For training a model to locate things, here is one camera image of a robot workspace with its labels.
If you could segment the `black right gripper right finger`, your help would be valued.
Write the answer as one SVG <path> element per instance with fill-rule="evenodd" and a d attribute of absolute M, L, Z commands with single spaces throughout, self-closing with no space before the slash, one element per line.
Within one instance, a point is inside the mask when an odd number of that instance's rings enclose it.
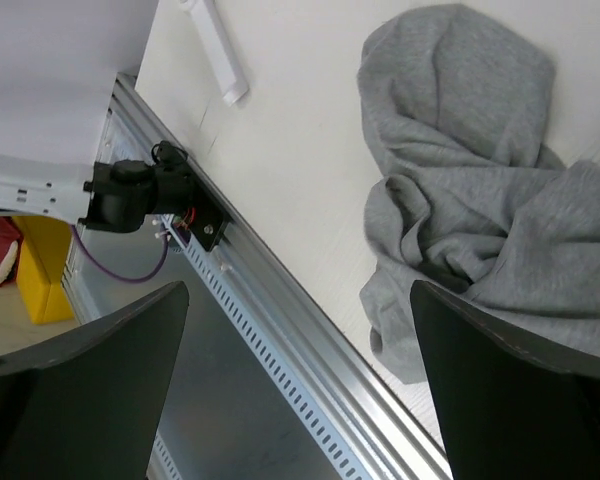
<path fill-rule="evenodd" d="M 417 339 L 456 479 L 600 479 L 600 358 L 426 281 Z"/>

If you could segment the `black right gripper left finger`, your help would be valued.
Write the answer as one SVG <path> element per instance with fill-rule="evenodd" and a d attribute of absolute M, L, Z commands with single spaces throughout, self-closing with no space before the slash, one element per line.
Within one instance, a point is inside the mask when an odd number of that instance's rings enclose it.
<path fill-rule="evenodd" d="M 183 336 L 169 283 L 0 356 L 0 479 L 142 479 Z"/>

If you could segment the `grey tank top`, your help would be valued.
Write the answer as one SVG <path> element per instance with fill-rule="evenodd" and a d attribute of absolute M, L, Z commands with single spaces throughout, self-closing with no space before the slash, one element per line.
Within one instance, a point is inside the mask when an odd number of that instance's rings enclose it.
<path fill-rule="evenodd" d="M 544 144 L 554 77 L 542 50 L 461 4 L 404 12 L 364 43 L 362 129 L 382 178 L 360 299 L 372 352 L 406 384 L 426 378 L 418 280 L 600 357 L 600 165 Z"/>

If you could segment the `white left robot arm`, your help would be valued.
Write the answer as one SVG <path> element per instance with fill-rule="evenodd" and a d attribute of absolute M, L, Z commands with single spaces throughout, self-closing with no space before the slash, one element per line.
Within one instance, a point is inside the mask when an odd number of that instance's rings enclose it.
<path fill-rule="evenodd" d="M 194 171 L 189 155 L 163 140 L 151 163 L 59 164 L 0 155 L 0 210 L 42 215 L 87 229 L 126 234 L 149 215 L 175 215 L 205 251 L 229 214 Z"/>

